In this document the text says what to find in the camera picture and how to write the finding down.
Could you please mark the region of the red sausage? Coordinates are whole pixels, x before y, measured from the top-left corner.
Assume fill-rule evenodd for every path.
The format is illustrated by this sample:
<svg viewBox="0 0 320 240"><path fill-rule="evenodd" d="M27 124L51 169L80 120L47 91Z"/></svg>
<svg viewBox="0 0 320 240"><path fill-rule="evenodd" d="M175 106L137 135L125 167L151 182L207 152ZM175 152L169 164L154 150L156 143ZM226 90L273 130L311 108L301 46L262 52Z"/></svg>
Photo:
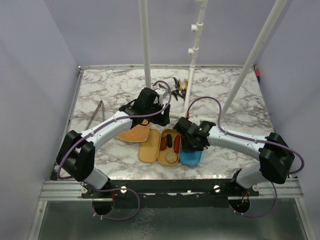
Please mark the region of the red sausage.
<svg viewBox="0 0 320 240"><path fill-rule="evenodd" d="M173 151L178 154L180 151L180 142L181 142L181 136L176 135L174 138L174 143L173 143Z"/></svg>

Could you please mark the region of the blue lunch box lid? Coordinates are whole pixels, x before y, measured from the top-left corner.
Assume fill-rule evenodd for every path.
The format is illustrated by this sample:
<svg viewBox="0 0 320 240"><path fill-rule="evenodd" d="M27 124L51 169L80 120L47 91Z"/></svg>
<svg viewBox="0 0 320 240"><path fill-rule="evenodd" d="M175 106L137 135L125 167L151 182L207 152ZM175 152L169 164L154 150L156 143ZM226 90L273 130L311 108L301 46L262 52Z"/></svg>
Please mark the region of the blue lunch box lid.
<svg viewBox="0 0 320 240"><path fill-rule="evenodd" d="M179 155L179 161L199 161L202 157L202 151L191 151L191 152L185 152L181 151Z"/></svg>

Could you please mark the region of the black sea cucumber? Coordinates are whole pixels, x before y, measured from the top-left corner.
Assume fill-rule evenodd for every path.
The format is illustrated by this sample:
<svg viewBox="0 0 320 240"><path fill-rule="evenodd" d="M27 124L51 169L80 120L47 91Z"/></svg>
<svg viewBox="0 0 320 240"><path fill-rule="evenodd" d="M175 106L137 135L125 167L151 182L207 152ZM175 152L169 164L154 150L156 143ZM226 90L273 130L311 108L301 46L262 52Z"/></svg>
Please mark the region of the black sea cucumber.
<svg viewBox="0 0 320 240"><path fill-rule="evenodd" d="M173 147L173 139L172 139L172 135L171 134L167 134L167 147L168 148L172 148Z"/></svg>

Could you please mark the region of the woven bamboo basket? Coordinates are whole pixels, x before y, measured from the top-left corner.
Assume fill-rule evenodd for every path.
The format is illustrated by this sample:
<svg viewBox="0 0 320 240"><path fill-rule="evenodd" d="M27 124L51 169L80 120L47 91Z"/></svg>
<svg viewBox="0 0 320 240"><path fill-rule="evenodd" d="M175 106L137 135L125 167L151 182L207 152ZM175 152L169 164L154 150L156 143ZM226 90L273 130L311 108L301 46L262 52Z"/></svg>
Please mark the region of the woven bamboo basket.
<svg viewBox="0 0 320 240"><path fill-rule="evenodd" d="M130 130L117 135L116 138L129 143L145 142L150 131L149 122L145 119L141 124L136 125Z"/></svg>

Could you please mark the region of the white steamed bun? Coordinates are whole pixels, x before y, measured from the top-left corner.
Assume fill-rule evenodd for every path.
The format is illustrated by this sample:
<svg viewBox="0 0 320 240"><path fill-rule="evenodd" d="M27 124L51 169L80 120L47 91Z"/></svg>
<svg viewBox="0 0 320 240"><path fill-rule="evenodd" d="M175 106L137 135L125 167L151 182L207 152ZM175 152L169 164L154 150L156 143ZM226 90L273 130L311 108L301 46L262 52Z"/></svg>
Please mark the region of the white steamed bun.
<svg viewBox="0 0 320 240"><path fill-rule="evenodd" d="M175 152L168 152L165 155L165 161L170 165L175 164L178 161L178 155Z"/></svg>

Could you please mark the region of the brown sausage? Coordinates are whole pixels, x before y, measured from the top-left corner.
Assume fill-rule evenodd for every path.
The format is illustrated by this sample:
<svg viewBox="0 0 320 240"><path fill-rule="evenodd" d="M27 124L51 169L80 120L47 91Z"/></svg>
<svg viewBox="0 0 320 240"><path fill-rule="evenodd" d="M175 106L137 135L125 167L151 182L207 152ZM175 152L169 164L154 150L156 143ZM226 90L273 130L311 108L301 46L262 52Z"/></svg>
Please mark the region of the brown sausage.
<svg viewBox="0 0 320 240"><path fill-rule="evenodd" d="M159 146L159 150L163 151L167 148L168 145L168 138L167 136L163 136L160 140L160 146Z"/></svg>

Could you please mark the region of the beige lunch box base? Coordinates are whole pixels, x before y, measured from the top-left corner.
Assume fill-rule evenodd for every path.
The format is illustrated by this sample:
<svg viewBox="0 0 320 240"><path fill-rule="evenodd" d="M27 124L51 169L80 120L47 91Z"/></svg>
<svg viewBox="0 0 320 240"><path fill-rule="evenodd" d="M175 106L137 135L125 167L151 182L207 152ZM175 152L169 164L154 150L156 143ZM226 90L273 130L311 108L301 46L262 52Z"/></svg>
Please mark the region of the beige lunch box base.
<svg viewBox="0 0 320 240"><path fill-rule="evenodd" d="M167 134L171 134L171 136L172 136L172 147L168 148L168 146L167 146L165 150L160 150L161 138L167 136ZM180 151L181 151L181 137L180 137L180 150L179 150L179 153L177 153L177 156L178 156L177 162L174 164L168 164L166 162L166 154L168 152L174 152L174 140L177 135L180 135L180 134L171 128L167 128L167 129L163 130L161 133L157 159L158 159L159 163L163 166L173 167L173 166L177 165L179 162Z"/></svg>

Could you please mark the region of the beige lunch box lid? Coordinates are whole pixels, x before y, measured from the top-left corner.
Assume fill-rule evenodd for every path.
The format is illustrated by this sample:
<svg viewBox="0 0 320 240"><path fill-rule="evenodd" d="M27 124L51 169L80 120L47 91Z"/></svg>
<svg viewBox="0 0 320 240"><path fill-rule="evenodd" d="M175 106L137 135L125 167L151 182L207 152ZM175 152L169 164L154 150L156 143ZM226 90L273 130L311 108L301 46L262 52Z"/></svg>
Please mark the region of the beige lunch box lid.
<svg viewBox="0 0 320 240"><path fill-rule="evenodd" d="M151 164L158 161L161 133L157 129L150 129L146 141L139 145L138 158L141 162Z"/></svg>

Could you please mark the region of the blue lunch box base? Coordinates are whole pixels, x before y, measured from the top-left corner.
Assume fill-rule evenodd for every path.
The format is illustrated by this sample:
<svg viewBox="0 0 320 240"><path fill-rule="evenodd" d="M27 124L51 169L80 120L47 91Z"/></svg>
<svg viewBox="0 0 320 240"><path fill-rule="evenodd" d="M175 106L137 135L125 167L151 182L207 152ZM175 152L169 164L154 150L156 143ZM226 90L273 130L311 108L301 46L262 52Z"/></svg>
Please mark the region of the blue lunch box base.
<svg viewBox="0 0 320 240"><path fill-rule="evenodd" d="M195 168L199 165L199 161L194 161L194 160L191 160L191 161L182 161L180 160L180 163L183 165L183 166L186 166L186 167L189 167L189 168Z"/></svg>

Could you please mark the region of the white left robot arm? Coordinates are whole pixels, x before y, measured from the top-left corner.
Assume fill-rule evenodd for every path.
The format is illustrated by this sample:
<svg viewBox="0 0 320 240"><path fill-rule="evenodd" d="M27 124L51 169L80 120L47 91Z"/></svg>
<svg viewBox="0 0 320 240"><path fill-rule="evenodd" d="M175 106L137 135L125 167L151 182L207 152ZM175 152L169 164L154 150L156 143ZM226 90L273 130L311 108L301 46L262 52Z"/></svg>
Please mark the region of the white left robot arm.
<svg viewBox="0 0 320 240"><path fill-rule="evenodd" d="M91 185L97 196L106 197L111 190L110 178L95 167L95 154L103 145L136 126L144 126L144 121L165 127L169 124L169 103L164 98L170 96L168 89L145 87L133 101L121 106L112 117L83 132L69 131L56 157L57 178L63 179L61 171L66 171L78 182Z"/></svg>

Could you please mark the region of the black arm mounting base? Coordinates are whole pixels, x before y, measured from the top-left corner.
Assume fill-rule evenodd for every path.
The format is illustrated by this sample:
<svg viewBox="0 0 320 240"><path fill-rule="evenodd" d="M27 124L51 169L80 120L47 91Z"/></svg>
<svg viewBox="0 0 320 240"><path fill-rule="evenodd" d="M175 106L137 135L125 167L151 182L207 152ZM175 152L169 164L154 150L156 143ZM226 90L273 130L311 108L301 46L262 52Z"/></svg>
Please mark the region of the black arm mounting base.
<svg viewBox="0 0 320 240"><path fill-rule="evenodd" d="M258 191L236 186L234 180L111 180L101 190L83 187L81 197L92 200L98 208L227 208L231 200L257 197Z"/></svg>

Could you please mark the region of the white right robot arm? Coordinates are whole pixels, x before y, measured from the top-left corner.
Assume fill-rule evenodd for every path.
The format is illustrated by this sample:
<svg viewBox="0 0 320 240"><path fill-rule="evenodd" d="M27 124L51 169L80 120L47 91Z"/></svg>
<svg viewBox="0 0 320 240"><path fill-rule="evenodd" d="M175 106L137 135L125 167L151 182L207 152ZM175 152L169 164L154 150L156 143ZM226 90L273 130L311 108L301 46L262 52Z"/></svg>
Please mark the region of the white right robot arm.
<svg viewBox="0 0 320 240"><path fill-rule="evenodd" d="M258 161L233 175L229 189L236 196L262 182L284 184L295 159L282 137L274 132L268 136L241 136L213 122L203 121L197 125L185 117L180 118L173 129L181 135L182 148L187 152L203 151L209 146L221 147Z"/></svg>

